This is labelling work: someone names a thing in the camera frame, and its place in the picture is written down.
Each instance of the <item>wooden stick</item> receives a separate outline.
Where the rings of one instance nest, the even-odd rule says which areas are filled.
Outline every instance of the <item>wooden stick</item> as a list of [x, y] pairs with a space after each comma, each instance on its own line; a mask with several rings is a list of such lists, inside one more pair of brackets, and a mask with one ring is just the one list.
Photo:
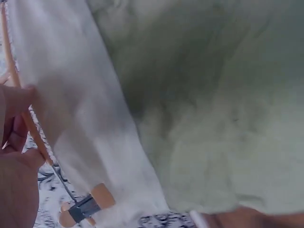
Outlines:
[[[8, 65], [8, 72], [10, 72], [10, 76], [13, 82], [13, 85], [15, 87], [21, 88], [20, 80], [18, 73], [15, 68], [15, 62], [13, 59], [13, 56], [11, 54], [11, 49], [10, 49], [10, 40], [9, 40], [9, 35], [8, 35], [8, 27], [7, 27], [7, 21], [6, 21], [6, 15], [5, 15], [5, 7], [4, 3], [1, 4], [1, 20], [2, 20], [2, 36], [3, 36], [3, 45], [4, 45], [4, 53], [5, 53], [5, 60]], [[29, 130], [30, 135], [33, 137], [34, 142], [36, 143], [38, 150], [46, 160], [46, 162], [49, 165], [53, 165], [53, 160], [50, 158], [48, 154], [48, 150], [41, 139], [40, 133], [36, 128], [36, 125], [32, 119], [31, 114], [29, 113], [29, 110], [21, 114], [23, 117], [23, 120]]]

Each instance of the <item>metal wire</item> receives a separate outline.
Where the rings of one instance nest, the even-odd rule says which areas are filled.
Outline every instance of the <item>metal wire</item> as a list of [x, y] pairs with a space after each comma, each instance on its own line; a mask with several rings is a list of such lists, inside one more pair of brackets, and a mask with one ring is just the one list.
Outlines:
[[68, 189], [68, 187], [66, 186], [65, 182], [63, 181], [62, 177], [59, 175], [59, 173], [57, 172], [56, 168], [54, 165], [52, 165], [52, 169], [53, 169], [53, 172], [55, 174], [55, 176], [58, 177], [58, 179], [60, 180], [61, 184], [63, 185], [63, 187], [65, 188], [66, 192], [69, 194], [69, 196], [71, 197], [71, 199], [77, 203], [77, 200], [76, 198], [73, 196], [73, 194], [70, 192], [70, 190]]

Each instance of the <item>patterned fabric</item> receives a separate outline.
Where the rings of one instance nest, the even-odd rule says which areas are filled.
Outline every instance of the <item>patterned fabric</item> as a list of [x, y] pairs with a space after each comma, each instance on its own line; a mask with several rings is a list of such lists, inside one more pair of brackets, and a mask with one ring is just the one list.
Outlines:
[[[7, 70], [5, 64], [5, 57], [2, 48], [2, 34], [0, 34], [0, 75], [4, 74]], [[55, 157], [52, 155], [51, 149], [47, 144], [46, 138], [42, 132], [41, 127], [35, 117], [33, 110], [30, 110], [42, 136], [44, 143], [46, 144], [49, 154], [53, 161], [56, 161]], [[23, 152], [29, 148], [36, 148], [36, 144], [33, 138], [28, 135], [27, 142]], [[63, 177], [68, 188], [73, 192], [74, 195], [77, 193], [73, 190], [73, 186], [64, 177], [64, 174], [57, 165], [60, 175]], [[58, 213], [60, 210], [60, 205], [62, 202], [70, 201], [68, 194], [65, 189], [53, 174], [52, 169], [49, 165], [44, 164], [38, 173], [38, 187], [39, 187], [39, 210], [34, 228], [61, 228], [58, 223]], [[91, 227], [86, 221], [81, 222], [81, 224], [76, 225], [77, 228], [89, 228]], [[194, 228], [194, 223], [192, 222], [188, 213], [178, 214], [169, 213], [164, 215], [155, 216], [145, 216], [140, 218], [138, 221], [134, 221], [128, 225], [129, 228]]]

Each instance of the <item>white fabric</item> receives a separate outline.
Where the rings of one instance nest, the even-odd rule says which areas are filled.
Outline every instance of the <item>white fabric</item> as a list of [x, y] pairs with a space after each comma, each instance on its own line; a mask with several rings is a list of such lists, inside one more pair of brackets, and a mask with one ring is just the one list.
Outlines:
[[166, 211], [160, 184], [138, 139], [116, 74], [84, 0], [10, 0], [22, 84], [53, 153], [77, 192], [104, 183], [116, 205], [100, 227]]
[[303, 0], [89, 0], [172, 209], [303, 210]]

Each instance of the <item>green fabric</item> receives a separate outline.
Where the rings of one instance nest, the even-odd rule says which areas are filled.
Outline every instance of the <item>green fabric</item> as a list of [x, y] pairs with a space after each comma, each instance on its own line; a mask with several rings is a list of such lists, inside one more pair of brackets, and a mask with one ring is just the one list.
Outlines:
[[88, 2], [172, 209], [303, 208], [304, 1]]

